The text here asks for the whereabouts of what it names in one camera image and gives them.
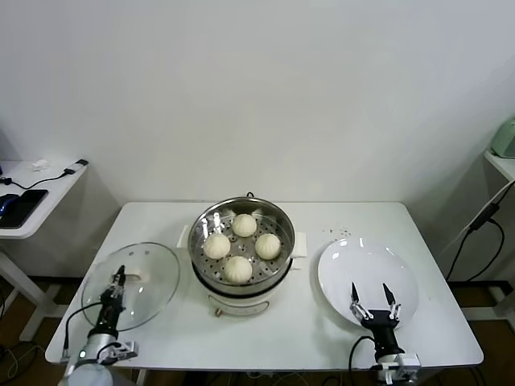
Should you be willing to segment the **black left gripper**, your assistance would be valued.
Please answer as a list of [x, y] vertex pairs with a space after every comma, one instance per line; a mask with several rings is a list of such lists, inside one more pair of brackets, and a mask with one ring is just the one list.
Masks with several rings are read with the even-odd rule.
[[117, 323], [123, 311], [122, 297], [125, 283], [126, 266], [121, 265], [116, 275], [111, 276], [108, 285], [100, 295], [101, 310], [97, 316], [96, 329], [102, 331], [115, 331], [117, 329]]

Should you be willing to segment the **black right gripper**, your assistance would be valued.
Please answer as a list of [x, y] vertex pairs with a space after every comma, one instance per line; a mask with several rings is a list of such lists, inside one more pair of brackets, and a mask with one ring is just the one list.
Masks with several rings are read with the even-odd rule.
[[399, 314], [402, 305], [397, 303], [393, 292], [385, 283], [382, 284], [382, 287], [389, 305], [389, 311], [366, 310], [360, 303], [359, 294], [354, 282], [352, 282], [351, 304], [349, 306], [352, 314], [360, 324], [372, 332], [376, 358], [401, 353], [394, 329], [399, 324]]

